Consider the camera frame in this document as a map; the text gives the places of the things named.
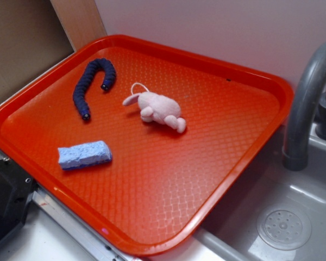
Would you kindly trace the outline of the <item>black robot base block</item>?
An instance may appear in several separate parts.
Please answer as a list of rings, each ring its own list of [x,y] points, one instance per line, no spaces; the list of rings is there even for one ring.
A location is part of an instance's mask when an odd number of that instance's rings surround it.
[[[36,183],[10,158],[0,160],[0,245],[26,222]]]

